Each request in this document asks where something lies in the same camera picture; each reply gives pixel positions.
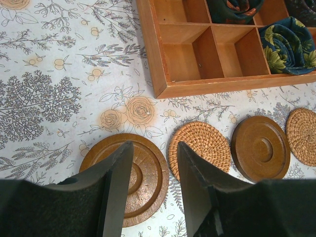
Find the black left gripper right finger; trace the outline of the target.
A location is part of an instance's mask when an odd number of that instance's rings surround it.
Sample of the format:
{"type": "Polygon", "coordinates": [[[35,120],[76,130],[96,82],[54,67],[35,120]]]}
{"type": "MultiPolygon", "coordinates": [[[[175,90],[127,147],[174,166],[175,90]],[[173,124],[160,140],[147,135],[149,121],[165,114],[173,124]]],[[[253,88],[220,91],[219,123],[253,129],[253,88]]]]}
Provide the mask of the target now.
{"type": "Polygon", "coordinates": [[[187,235],[190,237],[313,237],[316,182],[235,178],[177,147],[187,235]]]}

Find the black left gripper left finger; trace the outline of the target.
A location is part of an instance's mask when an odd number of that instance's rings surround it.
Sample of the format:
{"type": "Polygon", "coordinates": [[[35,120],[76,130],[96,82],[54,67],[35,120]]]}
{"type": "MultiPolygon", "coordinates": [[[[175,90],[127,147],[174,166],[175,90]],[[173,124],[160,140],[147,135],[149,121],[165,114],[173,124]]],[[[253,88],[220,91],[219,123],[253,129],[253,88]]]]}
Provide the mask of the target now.
{"type": "Polygon", "coordinates": [[[58,184],[0,182],[3,237],[119,237],[134,147],[123,143],[87,170],[58,184]]]}

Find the dark wooden coaster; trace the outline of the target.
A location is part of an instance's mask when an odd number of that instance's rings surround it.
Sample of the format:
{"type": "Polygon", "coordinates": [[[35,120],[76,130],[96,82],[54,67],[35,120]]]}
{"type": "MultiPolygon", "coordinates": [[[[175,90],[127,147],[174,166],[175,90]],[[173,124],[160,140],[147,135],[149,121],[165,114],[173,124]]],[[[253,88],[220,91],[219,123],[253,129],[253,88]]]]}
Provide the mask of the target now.
{"type": "Polygon", "coordinates": [[[126,141],[134,146],[123,227],[149,219],[162,205],[168,190],[169,173],[166,159],[149,139],[130,133],[109,136],[94,145],[85,155],[79,171],[102,161],[126,141]]]}
{"type": "Polygon", "coordinates": [[[232,158],[249,181],[282,179],[290,165],[290,147],[281,127],[272,119],[252,116],[242,120],[231,139],[232,158]]]}

